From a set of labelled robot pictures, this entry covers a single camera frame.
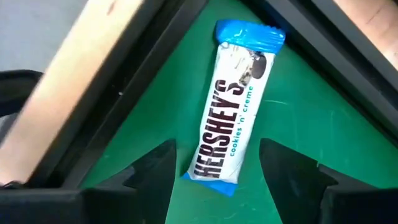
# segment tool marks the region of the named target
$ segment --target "green surface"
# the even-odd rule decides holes
[[[177,139],[177,175],[198,144],[215,61],[218,19],[259,19],[237,0],[212,0],[110,142],[84,186],[119,172],[168,138]],[[398,149],[294,51],[276,57],[257,114],[239,188],[232,198],[177,178],[167,223],[281,223],[259,163],[271,138],[377,187],[398,186]]]

